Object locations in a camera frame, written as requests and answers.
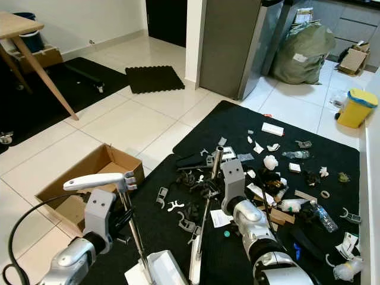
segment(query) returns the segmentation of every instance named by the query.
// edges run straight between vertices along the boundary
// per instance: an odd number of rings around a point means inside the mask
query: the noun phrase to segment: clear plastic bottle
[[[310,157],[310,152],[308,150],[286,151],[283,153],[283,156],[290,159],[308,159]]]
[[[310,204],[313,205],[315,211],[319,215],[319,220],[329,233],[332,233],[338,229],[337,224],[335,224],[335,222],[321,205],[318,205],[315,201],[311,201]]]

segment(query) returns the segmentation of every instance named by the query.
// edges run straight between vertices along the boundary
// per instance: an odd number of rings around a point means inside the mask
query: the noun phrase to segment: green object
[[[289,84],[318,84],[324,58],[334,47],[333,33],[319,21],[296,25],[273,60],[273,76]]]

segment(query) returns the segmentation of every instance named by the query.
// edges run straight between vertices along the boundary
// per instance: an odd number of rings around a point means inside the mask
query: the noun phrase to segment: yellow trash bin
[[[338,123],[350,128],[358,128],[377,105],[376,95],[353,88],[347,93],[347,99],[336,116]]]

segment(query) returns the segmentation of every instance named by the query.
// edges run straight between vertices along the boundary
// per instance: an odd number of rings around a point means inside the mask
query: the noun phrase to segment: black cable
[[[14,253],[13,253],[13,238],[14,238],[14,234],[18,228],[18,226],[20,225],[20,223],[33,211],[35,211],[36,209],[38,209],[39,207],[47,204],[47,203],[50,203],[51,201],[54,201],[54,200],[57,200],[57,199],[61,199],[61,198],[65,198],[65,197],[69,197],[69,196],[85,196],[86,193],[71,193],[71,194],[65,194],[65,195],[60,195],[60,196],[57,196],[57,197],[53,197],[51,199],[48,199],[47,201],[45,202],[42,202],[36,206],[34,206],[32,209],[28,210],[28,212],[26,212],[25,214],[22,215],[21,218],[18,219],[18,221],[16,222],[16,224],[14,225],[12,231],[11,231],[11,234],[9,235],[9,239],[8,239],[8,254],[9,254],[9,258],[11,260],[11,263],[6,265],[4,267],[4,269],[2,270],[2,278],[4,279],[4,282],[7,284],[7,285],[12,285],[12,283],[10,283],[7,279],[7,276],[6,276],[6,271],[9,267],[14,267],[16,269],[16,272],[17,274],[20,276],[20,279],[21,279],[21,284],[22,285],[30,285],[30,281],[29,281],[29,278],[28,278],[28,275],[26,274],[26,272],[20,267],[20,265],[18,264],[16,258],[14,257]]]

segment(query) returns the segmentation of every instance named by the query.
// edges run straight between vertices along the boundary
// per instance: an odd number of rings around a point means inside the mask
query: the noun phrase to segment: blue object
[[[14,13],[17,16],[29,19],[29,20],[36,20],[36,15],[29,12],[21,12],[21,13]],[[34,31],[32,33],[27,34],[21,34],[20,38],[22,38],[25,45],[28,47],[31,53],[38,52],[43,49],[43,42],[41,39],[40,31]]]

